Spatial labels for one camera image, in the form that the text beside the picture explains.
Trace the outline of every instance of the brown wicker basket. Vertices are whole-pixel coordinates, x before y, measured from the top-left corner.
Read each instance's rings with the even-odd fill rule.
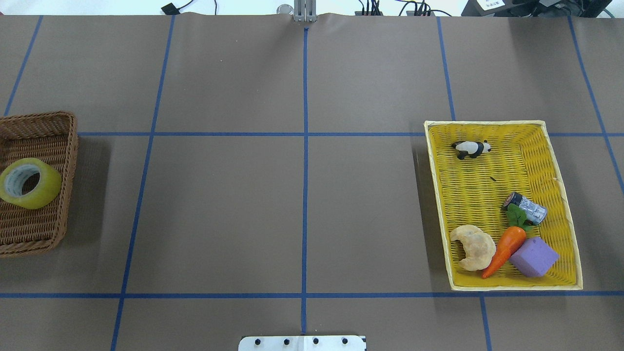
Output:
[[[0,200],[0,257],[46,252],[63,239],[77,153],[76,119],[70,112],[0,117],[0,171],[36,157],[62,176],[61,193],[40,209]]]

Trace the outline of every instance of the wicker basket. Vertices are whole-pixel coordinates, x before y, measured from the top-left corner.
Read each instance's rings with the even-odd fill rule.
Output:
[[[425,122],[446,269],[453,290],[578,290],[581,263],[561,173],[543,121]],[[459,160],[455,141],[483,141],[492,152]],[[509,223],[500,207],[517,191],[548,215],[527,237],[541,237],[560,256],[544,277],[528,278],[507,262],[488,279],[459,266],[466,253],[451,231],[472,224],[498,242]]]
[[[78,135],[69,112],[0,117],[0,171],[36,157],[61,173],[61,193],[48,205],[27,210],[0,200],[0,257],[53,249],[65,236],[76,169]]]

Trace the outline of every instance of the toy panda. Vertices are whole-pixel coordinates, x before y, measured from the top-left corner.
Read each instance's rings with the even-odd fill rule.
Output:
[[[451,147],[459,151],[457,158],[460,160],[463,160],[466,156],[470,156],[471,159],[476,159],[477,156],[492,151],[492,147],[487,143],[487,140],[483,142],[458,141],[454,142]]]

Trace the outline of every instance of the tape roll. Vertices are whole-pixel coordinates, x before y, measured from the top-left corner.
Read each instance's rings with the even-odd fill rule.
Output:
[[[33,190],[23,194],[28,178],[39,174]],[[34,210],[49,204],[61,191],[61,174],[49,164],[29,157],[13,162],[0,174],[0,198],[8,203]]]

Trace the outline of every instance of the blue tape line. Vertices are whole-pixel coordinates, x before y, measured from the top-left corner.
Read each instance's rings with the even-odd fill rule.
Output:
[[[4,109],[5,116],[8,116],[9,111],[11,110],[11,104],[13,104],[13,99],[15,98],[15,93],[17,92],[19,82],[22,80],[22,74],[24,74],[24,69],[26,68],[28,58],[31,55],[32,47],[33,45],[35,45],[35,39],[37,38],[37,34],[39,33],[39,28],[41,27],[42,21],[43,16],[39,16],[39,20],[37,21],[37,25],[35,26],[35,31],[32,33],[31,42],[30,44],[28,44],[28,50],[26,50],[26,55],[24,56],[24,60],[22,61],[22,66],[19,68],[17,78],[15,79],[15,84],[13,84],[13,90],[11,91],[11,95],[9,96],[9,102],[7,102],[6,108]]]
[[[300,299],[298,292],[232,293],[232,294],[126,294],[126,299]]]
[[[121,315],[124,311],[124,296],[119,298],[117,304],[117,316],[115,317],[115,328],[113,329],[113,339],[110,341],[110,351],[115,351],[117,348],[117,337],[119,336],[119,327],[121,326]]]
[[[556,297],[556,296],[624,296],[624,291],[585,291],[585,290],[550,290],[550,291],[490,291],[486,297]]]
[[[485,331],[485,345],[487,351],[492,351],[492,340],[490,339],[490,325],[487,322],[487,310],[485,309],[485,297],[479,296],[479,302],[481,303],[481,318],[483,318],[483,330]]]
[[[308,30],[303,29],[303,131],[308,132]]]
[[[433,297],[478,297],[478,292],[310,292],[311,299],[419,299]]]
[[[302,132],[155,132],[155,136],[206,137],[303,137]]]
[[[425,133],[410,132],[310,132],[311,137],[423,137]]]
[[[444,49],[444,36],[442,35],[442,23],[440,17],[436,17],[437,35],[440,38],[440,51],[442,52],[442,65],[444,66],[444,79],[446,80],[446,94],[449,96],[449,107],[451,108],[451,120],[455,119],[455,104],[453,103],[453,93],[451,92],[451,78],[449,77],[449,65],[446,62],[446,50]]]
[[[78,132],[78,136],[81,137],[147,137],[150,132]]]
[[[149,136],[150,132],[78,132],[79,136]],[[423,132],[309,132],[310,137],[424,137]],[[603,137],[602,133],[549,133],[551,137]],[[624,133],[607,133],[624,137]],[[304,132],[154,132],[157,137],[304,137]]]
[[[119,299],[121,294],[71,292],[1,292],[0,299]]]
[[[303,210],[301,220],[301,334],[306,333],[308,293],[308,28],[303,29]]]
[[[466,297],[624,297],[624,291],[544,290],[489,292],[308,292],[307,299],[437,299]],[[163,293],[163,294],[99,294],[99,293],[37,293],[3,292],[0,299],[300,299],[298,292],[267,293]]]
[[[602,137],[602,133],[548,133],[551,137]]]
[[[117,337],[119,335],[119,327],[121,325],[121,316],[124,311],[124,295],[128,286],[128,276],[130,275],[130,266],[132,264],[132,254],[134,252],[134,242],[137,237],[137,227],[139,226],[139,217],[141,213],[141,205],[143,203],[143,194],[145,191],[145,181],[147,179],[147,171],[152,155],[152,145],[154,143],[154,132],[156,131],[156,123],[158,121],[158,109],[160,107],[160,98],[162,96],[162,88],[165,83],[165,73],[167,72],[167,61],[169,59],[169,49],[171,48],[171,38],[173,36],[173,25],[175,24],[175,16],[171,16],[169,24],[169,34],[167,37],[167,46],[165,47],[165,57],[162,61],[162,70],[160,71],[160,82],[158,84],[158,93],[156,94],[156,103],[154,105],[154,116],[152,118],[152,128],[150,129],[150,139],[147,143],[147,151],[145,153],[145,163],[143,164],[143,175],[141,176],[141,185],[139,188],[139,197],[137,199],[137,209],[134,214],[134,222],[132,224],[132,233],[130,235],[130,244],[128,245],[128,255],[125,261],[124,279],[121,286],[121,298],[119,299],[119,307],[117,309],[117,318],[115,319],[115,329],[113,330],[113,338],[110,343],[110,350],[115,351],[117,346]]]
[[[615,159],[615,154],[613,153],[613,149],[611,148],[611,142],[609,142],[609,136],[607,135],[607,129],[605,128],[605,124],[602,121],[602,116],[600,115],[600,109],[598,108],[598,103],[596,102],[596,97],[593,93],[592,85],[589,82],[589,77],[587,77],[587,71],[585,70],[585,64],[583,63],[583,57],[581,56],[581,50],[578,46],[577,34],[574,30],[574,24],[572,23],[572,17],[568,16],[568,24],[570,25],[570,33],[572,34],[572,41],[574,42],[574,48],[577,51],[578,64],[580,65],[581,72],[583,73],[583,78],[585,79],[585,84],[587,85],[587,91],[589,92],[589,96],[592,99],[593,110],[596,112],[596,117],[598,118],[598,123],[600,124],[600,130],[605,138],[605,143],[607,144],[607,150],[609,151],[609,156],[611,157],[611,162],[613,163],[613,168],[615,169],[615,175],[618,178],[618,182],[620,183],[620,190],[624,194],[624,180],[622,180],[622,174],[620,173],[620,168],[618,167],[618,162]]]

